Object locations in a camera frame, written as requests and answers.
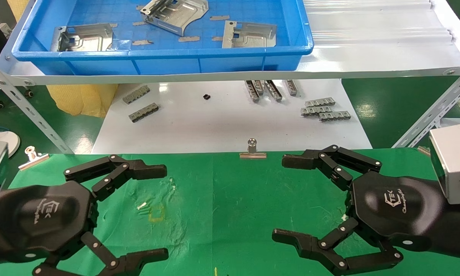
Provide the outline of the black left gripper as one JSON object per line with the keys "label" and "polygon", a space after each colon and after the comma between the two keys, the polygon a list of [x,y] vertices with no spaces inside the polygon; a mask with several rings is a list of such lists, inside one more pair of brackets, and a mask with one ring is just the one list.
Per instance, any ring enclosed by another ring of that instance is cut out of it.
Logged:
{"label": "black left gripper", "polygon": [[166,248],[116,258],[93,234],[97,201],[83,185],[32,185],[0,192],[0,264],[46,258],[34,276],[77,276],[57,268],[87,246],[103,263],[98,276],[138,276],[148,263],[167,260]]}

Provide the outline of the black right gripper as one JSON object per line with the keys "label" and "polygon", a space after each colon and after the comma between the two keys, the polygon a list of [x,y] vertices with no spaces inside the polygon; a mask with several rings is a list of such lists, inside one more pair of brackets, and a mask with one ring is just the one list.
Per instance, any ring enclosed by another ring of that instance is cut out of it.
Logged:
{"label": "black right gripper", "polygon": [[[393,246],[412,251],[435,251],[439,247],[436,223],[442,216],[445,196],[436,181],[381,175],[382,162],[337,145],[307,149],[301,155],[286,154],[282,166],[318,169],[340,190],[351,190],[353,218],[322,239],[278,228],[272,232],[275,242],[294,246],[299,257],[320,262],[334,276],[393,268],[403,260]],[[353,181],[344,167],[364,175]],[[347,258],[338,255],[335,247],[355,231],[380,252]]]}

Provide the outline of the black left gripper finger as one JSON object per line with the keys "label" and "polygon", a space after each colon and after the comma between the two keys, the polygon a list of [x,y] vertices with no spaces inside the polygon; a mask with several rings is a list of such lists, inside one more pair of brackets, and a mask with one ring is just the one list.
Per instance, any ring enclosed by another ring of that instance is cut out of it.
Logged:
{"label": "black left gripper finger", "polygon": [[97,201],[104,201],[130,179],[146,180],[166,177],[167,167],[163,164],[147,165],[141,159],[123,159],[118,155],[109,155],[67,168],[64,176],[67,181],[77,183],[102,177],[102,180],[92,187],[92,194]]}

